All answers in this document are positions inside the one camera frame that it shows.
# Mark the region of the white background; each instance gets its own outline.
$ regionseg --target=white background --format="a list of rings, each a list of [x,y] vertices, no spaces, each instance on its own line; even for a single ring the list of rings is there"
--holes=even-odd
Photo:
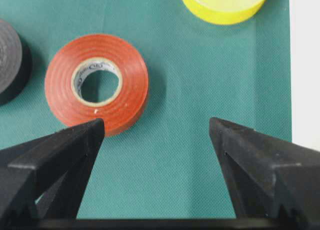
[[[320,151],[319,5],[290,0],[292,141]]]

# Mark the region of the tape roll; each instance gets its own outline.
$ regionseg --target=tape roll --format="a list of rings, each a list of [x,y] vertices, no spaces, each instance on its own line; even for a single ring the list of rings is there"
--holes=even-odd
[[[29,48],[16,31],[0,20],[0,105],[14,99],[25,87],[32,68]]]
[[[265,0],[183,0],[197,17],[214,24],[235,24],[252,17]]]
[[[103,102],[85,101],[81,85],[98,70],[114,73],[118,87]],[[45,77],[47,102],[61,122],[73,126],[102,118],[106,136],[119,134],[138,120],[147,103],[148,88],[148,70],[139,52],[107,34],[86,35],[68,43],[54,56]]]

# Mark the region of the teal mat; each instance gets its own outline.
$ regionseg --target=teal mat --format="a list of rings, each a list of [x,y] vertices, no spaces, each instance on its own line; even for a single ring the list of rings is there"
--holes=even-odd
[[[289,0],[267,0],[233,26],[208,24],[181,0],[0,0],[0,18],[34,61],[26,88],[0,107],[0,149],[64,127],[49,110],[44,79],[69,41],[113,34],[147,64],[147,108],[104,140],[79,218],[234,217],[209,118],[291,140]]]

